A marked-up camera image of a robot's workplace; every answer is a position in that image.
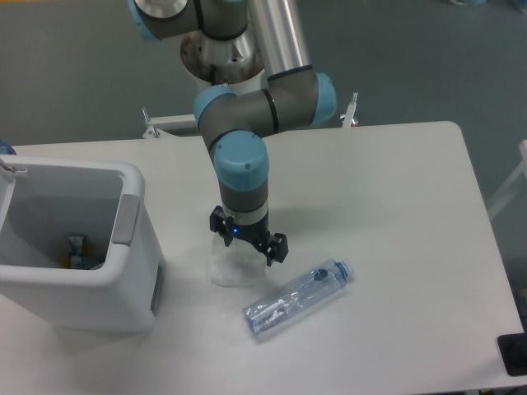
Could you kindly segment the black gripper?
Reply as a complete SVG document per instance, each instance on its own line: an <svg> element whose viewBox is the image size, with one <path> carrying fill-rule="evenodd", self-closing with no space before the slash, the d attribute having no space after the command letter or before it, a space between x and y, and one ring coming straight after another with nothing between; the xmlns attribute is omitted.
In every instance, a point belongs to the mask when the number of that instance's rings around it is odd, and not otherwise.
<svg viewBox="0 0 527 395"><path fill-rule="evenodd" d="M281 233L271 235L268 231L268 213L255 223L241 225L235 222L234 216L224 213L221 206L216 206L209 216L209 228L223 239L226 247L229 247L234 239L251 244L266 257L268 266L283 263L288 255L287 237Z"/></svg>

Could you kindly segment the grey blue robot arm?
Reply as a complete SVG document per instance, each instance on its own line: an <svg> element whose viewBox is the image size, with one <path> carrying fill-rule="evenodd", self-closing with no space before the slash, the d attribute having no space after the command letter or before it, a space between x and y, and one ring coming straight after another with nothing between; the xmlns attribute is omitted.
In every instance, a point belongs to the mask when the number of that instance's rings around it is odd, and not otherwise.
<svg viewBox="0 0 527 395"><path fill-rule="evenodd" d="M269 158L264 138L330 119L337 97L313 69L294 1L131 1L146 40L198 34L209 87L194 117L217 175L222 202L209 217L225 244L240 239L269 263L287 237L268 228Z"/></svg>

